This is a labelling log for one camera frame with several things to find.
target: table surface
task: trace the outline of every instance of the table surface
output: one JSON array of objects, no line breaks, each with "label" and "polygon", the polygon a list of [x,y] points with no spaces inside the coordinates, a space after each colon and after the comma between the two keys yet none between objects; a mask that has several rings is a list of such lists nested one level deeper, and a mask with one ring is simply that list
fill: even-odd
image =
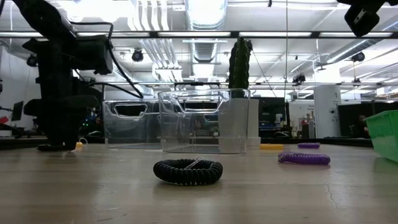
[{"label": "table surface", "polygon": [[[167,154],[160,150],[0,151],[1,223],[398,223],[398,165],[360,147],[303,151],[330,166],[279,164],[277,151],[241,155]],[[159,180],[157,161],[219,161],[215,185]]]}]

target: yellow object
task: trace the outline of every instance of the yellow object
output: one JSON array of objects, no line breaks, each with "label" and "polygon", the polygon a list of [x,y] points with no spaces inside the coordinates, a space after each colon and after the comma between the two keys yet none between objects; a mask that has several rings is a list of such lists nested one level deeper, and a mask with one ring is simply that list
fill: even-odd
[{"label": "yellow object", "polygon": [[259,146],[260,149],[265,149],[265,150],[283,150],[284,145],[282,144],[261,144]]},{"label": "yellow object", "polygon": [[83,143],[81,143],[81,142],[76,142],[76,148],[78,148],[78,147],[83,147]]}]

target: green cactus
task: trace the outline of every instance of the green cactus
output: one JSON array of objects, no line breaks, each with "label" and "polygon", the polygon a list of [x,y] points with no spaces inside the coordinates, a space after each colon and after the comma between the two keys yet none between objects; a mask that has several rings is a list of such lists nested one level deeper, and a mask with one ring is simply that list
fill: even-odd
[{"label": "green cactus", "polygon": [[229,60],[229,88],[249,88],[250,49],[250,42],[238,38]]}]

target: white pillar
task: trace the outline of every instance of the white pillar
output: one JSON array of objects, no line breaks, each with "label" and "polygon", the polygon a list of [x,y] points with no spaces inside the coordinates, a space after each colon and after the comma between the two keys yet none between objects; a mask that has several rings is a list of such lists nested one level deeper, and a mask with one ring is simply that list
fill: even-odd
[{"label": "white pillar", "polygon": [[[318,83],[339,83],[340,71],[336,66],[317,71],[314,80]],[[340,124],[338,105],[341,104],[340,86],[320,85],[314,88],[315,130],[317,138],[339,137]]]}]

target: green plastic basket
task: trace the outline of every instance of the green plastic basket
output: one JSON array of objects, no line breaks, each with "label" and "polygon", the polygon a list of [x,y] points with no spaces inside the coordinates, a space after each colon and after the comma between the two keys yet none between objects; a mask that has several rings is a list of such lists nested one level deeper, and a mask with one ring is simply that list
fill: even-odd
[{"label": "green plastic basket", "polygon": [[398,162],[398,110],[385,111],[365,119],[373,148],[387,159]]}]

